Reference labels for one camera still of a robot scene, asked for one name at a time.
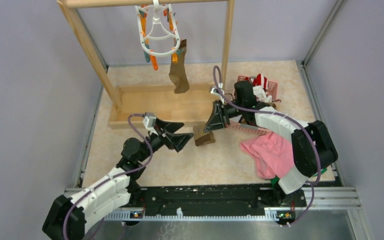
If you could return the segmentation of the white round clip hanger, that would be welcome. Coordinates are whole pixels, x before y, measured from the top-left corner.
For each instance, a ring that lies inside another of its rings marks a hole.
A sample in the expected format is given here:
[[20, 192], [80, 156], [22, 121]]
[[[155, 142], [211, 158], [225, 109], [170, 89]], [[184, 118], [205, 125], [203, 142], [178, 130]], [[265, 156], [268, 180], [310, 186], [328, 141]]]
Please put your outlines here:
[[155, 71], [159, 69], [157, 58], [170, 57], [177, 64], [182, 40], [172, 5], [154, 0], [152, 4], [136, 5], [135, 12], [145, 61]]

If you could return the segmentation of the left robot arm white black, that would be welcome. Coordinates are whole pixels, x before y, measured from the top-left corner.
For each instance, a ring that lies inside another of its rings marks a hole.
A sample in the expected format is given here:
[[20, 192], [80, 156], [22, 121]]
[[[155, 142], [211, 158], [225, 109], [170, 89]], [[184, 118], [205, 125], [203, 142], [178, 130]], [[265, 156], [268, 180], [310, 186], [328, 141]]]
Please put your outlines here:
[[140, 202], [137, 179], [142, 175], [153, 155], [161, 147], [180, 152], [194, 137], [192, 132], [178, 133], [182, 122], [169, 122], [157, 118], [153, 113], [132, 113], [127, 122], [138, 133], [131, 122], [133, 117], [142, 118], [148, 131], [144, 136], [128, 138], [122, 147], [121, 159], [100, 180], [71, 195], [58, 196], [52, 203], [42, 225], [42, 231], [52, 240], [82, 240], [99, 221], [122, 206], [134, 207]]

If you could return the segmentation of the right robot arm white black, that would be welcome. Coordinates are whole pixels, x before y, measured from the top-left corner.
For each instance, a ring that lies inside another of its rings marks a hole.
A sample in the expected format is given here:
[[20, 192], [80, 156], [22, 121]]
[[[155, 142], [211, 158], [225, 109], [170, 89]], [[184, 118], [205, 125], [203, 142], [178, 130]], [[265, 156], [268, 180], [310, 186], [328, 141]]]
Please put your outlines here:
[[260, 178], [277, 180], [275, 185], [279, 189], [273, 192], [277, 205], [287, 206], [294, 192], [338, 160], [336, 147], [322, 121], [296, 120], [266, 102], [257, 101], [254, 87], [248, 81], [236, 82], [236, 99], [229, 101], [222, 85], [217, 82], [209, 90], [219, 99], [213, 102], [204, 132], [227, 128], [230, 119], [238, 116], [268, 129], [269, 133], [242, 141], [239, 147], [253, 158]]

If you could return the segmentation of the brown sock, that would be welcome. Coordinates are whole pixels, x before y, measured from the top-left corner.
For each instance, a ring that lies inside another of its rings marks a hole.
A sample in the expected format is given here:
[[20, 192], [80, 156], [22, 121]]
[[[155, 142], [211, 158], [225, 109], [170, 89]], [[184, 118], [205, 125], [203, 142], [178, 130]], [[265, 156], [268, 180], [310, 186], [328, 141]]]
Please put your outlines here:
[[209, 144], [214, 144], [216, 142], [215, 136], [212, 131], [204, 132], [205, 125], [196, 125], [192, 128], [193, 138], [196, 147], [201, 147]]
[[179, 49], [176, 51], [177, 63], [171, 63], [169, 69], [169, 79], [174, 84], [174, 93], [183, 94], [190, 89], [190, 84], [185, 69], [185, 57], [187, 52], [187, 40], [182, 39]]

